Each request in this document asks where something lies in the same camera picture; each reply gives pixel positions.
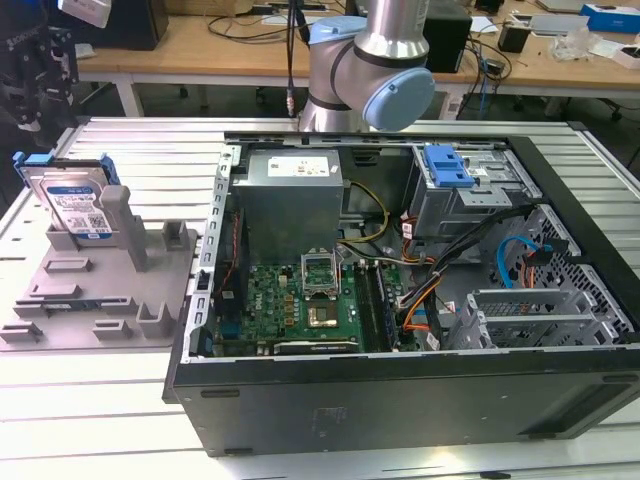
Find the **motherboard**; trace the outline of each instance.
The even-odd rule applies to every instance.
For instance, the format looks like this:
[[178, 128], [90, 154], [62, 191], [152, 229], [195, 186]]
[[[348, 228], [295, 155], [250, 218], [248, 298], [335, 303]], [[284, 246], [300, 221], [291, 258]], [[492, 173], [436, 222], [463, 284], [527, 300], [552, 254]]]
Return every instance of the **motherboard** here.
[[[338, 289], [327, 294], [334, 275]], [[220, 323], [225, 354], [391, 351], [391, 307], [402, 293], [394, 265], [254, 265], [240, 321]]]

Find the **wire bundle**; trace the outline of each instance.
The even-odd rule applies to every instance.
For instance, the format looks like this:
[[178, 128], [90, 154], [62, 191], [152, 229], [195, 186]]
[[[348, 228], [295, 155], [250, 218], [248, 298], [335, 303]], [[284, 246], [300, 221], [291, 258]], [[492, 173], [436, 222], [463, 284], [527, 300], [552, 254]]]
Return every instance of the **wire bundle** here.
[[[504, 54], [502, 53], [500, 50], [498, 50], [495, 47], [492, 47], [491, 45], [487, 45], [484, 42], [481, 42], [480, 40], [476, 40], [474, 38], [471, 37], [471, 35], [469, 35], [469, 46], [465, 47], [465, 50], [470, 51], [471, 53], [473, 53], [473, 55], [476, 58], [476, 62], [478, 64], [478, 74], [476, 75], [476, 80], [473, 84], [473, 86], [471, 87], [471, 90], [469, 91], [469, 93], [467, 94], [466, 98], [464, 99], [464, 101], [462, 102], [462, 105], [460, 106], [460, 111], [458, 112], [458, 118], [460, 117], [460, 115], [462, 114], [462, 112], [465, 110], [465, 108], [469, 108], [471, 110], [478, 110], [479, 112], [479, 116], [480, 118], [482, 118], [482, 116], [484, 115], [484, 107], [485, 107], [485, 98], [486, 98], [486, 94], [487, 94], [487, 86], [488, 86], [488, 81], [491, 80], [493, 82], [493, 97], [491, 99], [491, 102], [489, 104], [489, 107], [487, 108], [487, 110], [491, 109], [491, 106], [493, 105], [493, 101], [495, 100], [495, 97], [498, 94], [498, 88], [500, 88], [500, 84], [507, 78], [509, 77], [509, 75], [511, 75], [511, 72], [513, 71], [513, 64], [511, 63], [511, 60]], [[498, 55], [500, 55], [506, 62], [506, 67], [505, 70], [503, 71], [500, 75], [493, 75], [491, 73], [489, 73], [488, 71], [488, 67], [487, 67], [487, 61], [483, 55], [482, 52], [482, 48], [488, 48], [489, 50], [492, 50], [493, 52], [497, 53]], [[478, 87], [478, 84], [480, 83], [480, 77], [482, 76], [482, 85], [480, 88], [480, 92], [482, 93], [482, 97], [480, 100], [480, 108], [479, 109], [475, 109], [475, 108], [471, 108], [469, 107], [469, 101], [471, 100], [471, 97], [473, 96], [473, 94], [476, 91], [476, 88]]]
[[435, 295], [432, 296], [431, 293], [435, 292], [436, 287], [440, 284], [442, 274], [449, 267], [452, 261], [456, 260], [466, 250], [479, 243], [495, 224], [509, 218], [529, 215], [535, 208], [536, 205], [522, 205], [520, 207], [496, 212], [493, 215], [486, 217], [467, 233], [451, 242], [447, 248], [444, 249], [442, 254], [435, 259], [435, 262], [431, 264], [427, 273], [427, 280], [414, 288], [402, 299], [400, 312], [408, 312], [403, 326], [410, 325], [411, 317], [417, 308], [416, 305], [423, 302], [435, 305]]

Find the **white table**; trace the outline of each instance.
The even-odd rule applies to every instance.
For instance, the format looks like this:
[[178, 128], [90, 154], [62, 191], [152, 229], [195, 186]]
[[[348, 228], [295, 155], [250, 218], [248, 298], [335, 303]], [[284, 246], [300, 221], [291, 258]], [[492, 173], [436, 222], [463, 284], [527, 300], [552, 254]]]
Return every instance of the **white table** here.
[[[58, 154], [108, 151], [147, 228], [179, 218], [202, 234], [221, 132], [259, 129], [293, 124], [94, 119], [68, 132]], [[529, 136], [628, 261], [640, 263], [638, 184], [588, 134], [561, 123], [420, 122], [410, 130]], [[28, 191], [0, 221], [0, 320], [11, 317], [13, 299], [47, 248], [47, 225]], [[160, 399], [168, 360], [167, 351], [0, 355], [0, 478], [477, 479], [484, 471], [516, 479], [638, 478], [640, 401], [569, 441], [210, 459], [182, 408]]]

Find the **light blue joint cap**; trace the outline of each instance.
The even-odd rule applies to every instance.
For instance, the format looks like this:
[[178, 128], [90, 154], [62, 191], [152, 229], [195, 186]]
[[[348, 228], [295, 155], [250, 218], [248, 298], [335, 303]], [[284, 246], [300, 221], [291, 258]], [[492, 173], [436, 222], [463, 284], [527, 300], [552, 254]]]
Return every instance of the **light blue joint cap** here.
[[433, 76], [426, 68], [405, 70], [389, 79], [371, 95], [362, 118], [378, 130], [403, 130], [427, 110], [435, 89]]
[[311, 27], [309, 45], [323, 42], [335, 42], [345, 38], [355, 37], [367, 26], [367, 19], [363, 17], [327, 17], [318, 20]]

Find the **blue plastic clip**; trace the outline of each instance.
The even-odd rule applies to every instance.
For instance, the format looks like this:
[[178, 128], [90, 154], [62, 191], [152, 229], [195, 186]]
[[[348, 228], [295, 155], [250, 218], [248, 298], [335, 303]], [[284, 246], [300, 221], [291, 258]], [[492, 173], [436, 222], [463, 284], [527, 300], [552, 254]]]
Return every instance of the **blue plastic clip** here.
[[35, 153], [33, 155], [27, 156], [24, 152], [16, 152], [13, 155], [13, 169], [16, 171], [18, 176], [22, 179], [22, 183], [27, 188], [31, 188], [27, 179], [24, 178], [24, 172], [22, 171], [23, 167], [46, 167], [53, 161], [53, 155], [50, 153]]
[[24, 152], [16, 152], [13, 154], [13, 169], [16, 171], [18, 176], [22, 179], [22, 183], [24, 186], [29, 188], [29, 182], [24, 178], [24, 173], [22, 172], [22, 165], [24, 165], [24, 160], [27, 156]]
[[29, 155], [24, 161], [25, 167], [48, 167], [53, 162], [53, 155], [50, 153], [34, 153]]
[[102, 165], [107, 180], [109, 180], [109, 185], [120, 185], [120, 178], [118, 178], [116, 166], [106, 153], [103, 153], [102, 157], [100, 157], [100, 165]]
[[427, 145], [424, 159], [436, 187], [470, 188], [475, 185], [464, 168], [464, 160], [451, 145]]

